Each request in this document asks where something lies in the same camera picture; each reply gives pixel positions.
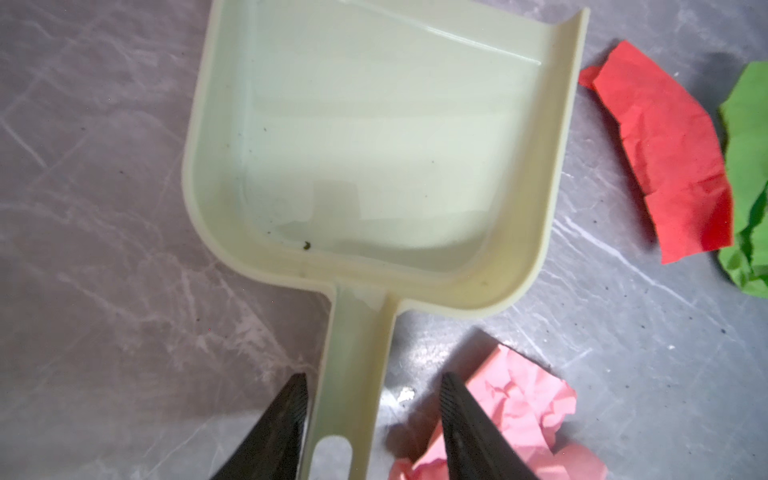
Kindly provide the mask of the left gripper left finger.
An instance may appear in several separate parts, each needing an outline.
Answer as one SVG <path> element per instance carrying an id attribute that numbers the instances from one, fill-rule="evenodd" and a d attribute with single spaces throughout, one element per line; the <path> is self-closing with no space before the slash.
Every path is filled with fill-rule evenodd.
<path id="1" fill-rule="evenodd" d="M 308 403 L 306 375 L 292 375 L 212 479 L 296 479 Z"/>

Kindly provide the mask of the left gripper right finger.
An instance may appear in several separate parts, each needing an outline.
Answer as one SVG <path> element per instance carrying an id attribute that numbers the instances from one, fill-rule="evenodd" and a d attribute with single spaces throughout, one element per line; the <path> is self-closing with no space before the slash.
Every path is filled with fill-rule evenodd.
<path id="1" fill-rule="evenodd" d="M 439 401 L 450 480 L 536 480 L 458 375 L 442 375 Z"/>

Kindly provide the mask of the large pink paper scrap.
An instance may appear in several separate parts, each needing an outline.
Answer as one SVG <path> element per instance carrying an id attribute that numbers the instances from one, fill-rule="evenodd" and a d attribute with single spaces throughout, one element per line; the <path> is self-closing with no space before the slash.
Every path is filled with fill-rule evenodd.
<path id="1" fill-rule="evenodd" d="M 555 446 L 558 430 L 577 405 L 567 382 L 503 345 L 462 381 L 536 479 L 606 478 L 607 466 L 588 448 Z M 450 479 L 441 414 L 425 453 L 416 461 L 397 460 L 390 476 Z"/>

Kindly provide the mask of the green plastic dustpan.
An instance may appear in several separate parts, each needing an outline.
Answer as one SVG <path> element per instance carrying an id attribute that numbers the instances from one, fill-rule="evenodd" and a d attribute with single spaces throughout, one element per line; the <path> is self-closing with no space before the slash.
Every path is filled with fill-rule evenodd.
<path id="1" fill-rule="evenodd" d="M 182 166 L 211 253 L 330 299 L 298 475 L 367 475 L 397 317 L 487 317 L 546 256 L 590 12 L 215 1 Z"/>

